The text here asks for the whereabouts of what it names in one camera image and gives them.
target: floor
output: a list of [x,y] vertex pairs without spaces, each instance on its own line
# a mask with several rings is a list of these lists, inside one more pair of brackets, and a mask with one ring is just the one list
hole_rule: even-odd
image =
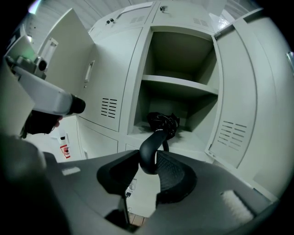
[[129,213],[129,220],[132,225],[142,226],[148,218]]

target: vent grille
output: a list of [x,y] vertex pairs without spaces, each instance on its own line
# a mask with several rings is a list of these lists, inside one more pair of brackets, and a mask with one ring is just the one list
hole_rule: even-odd
[[137,19],[137,22],[142,21],[144,18],[145,18],[144,16],[139,17],[139,18]]
[[130,21],[130,24],[135,23],[138,17],[132,18],[132,20]]
[[194,21],[195,24],[201,24],[201,23],[200,23],[200,20],[197,19],[197,18],[193,18],[193,21]]
[[223,121],[217,141],[231,149],[239,151],[244,142],[247,126]]
[[208,24],[207,24],[207,22],[206,21],[204,21],[204,20],[200,20],[201,21],[201,24],[203,25],[203,26],[206,26],[206,27],[208,27]]
[[102,99],[101,115],[108,118],[115,118],[117,100],[115,99]]
[[132,18],[132,20],[130,21],[130,24],[133,24],[133,23],[135,23],[135,22],[143,21],[144,18],[145,18],[145,16],[140,16],[140,17]]

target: locker handle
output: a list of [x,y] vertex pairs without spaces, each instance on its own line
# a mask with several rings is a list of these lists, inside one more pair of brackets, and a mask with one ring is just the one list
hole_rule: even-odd
[[88,158],[88,151],[87,151],[86,149],[83,149],[83,150],[84,150],[85,158],[86,158],[86,159],[89,159],[89,158]]
[[290,66],[291,66],[292,74],[294,76],[294,52],[290,51],[286,54],[286,56],[288,58]]
[[68,138],[68,133],[66,133],[66,138],[67,138],[67,140],[68,140],[68,146],[70,147],[69,138]]
[[88,83],[90,81],[91,72],[92,72],[94,62],[95,62],[95,60],[93,60],[88,66],[88,70],[87,70],[86,77],[85,77],[85,83]]
[[58,42],[54,38],[49,38],[49,40],[45,44],[45,47],[41,53],[41,57],[43,57],[44,60],[47,62],[46,69],[48,69],[50,60],[53,57],[53,54],[57,46],[58,46]]

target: sticker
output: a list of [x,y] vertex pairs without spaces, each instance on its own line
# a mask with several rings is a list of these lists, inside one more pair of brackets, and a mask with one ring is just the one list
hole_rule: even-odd
[[66,159],[70,158],[69,150],[68,150],[68,145],[62,145],[60,146],[61,152],[65,156]]

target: open locker door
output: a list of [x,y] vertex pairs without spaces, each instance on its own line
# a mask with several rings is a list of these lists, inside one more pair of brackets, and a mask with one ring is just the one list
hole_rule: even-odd
[[213,38],[217,60],[221,62],[220,78],[223,78],[219,93],[221,111],[216,117],[215,136],[205,151],[235,168],[249,145],[257,102],[252,58],[238,28],[233,24]]
[[94,42],[73,9],[52,27],[38,54],[47,61],[46,81],[79,96]]

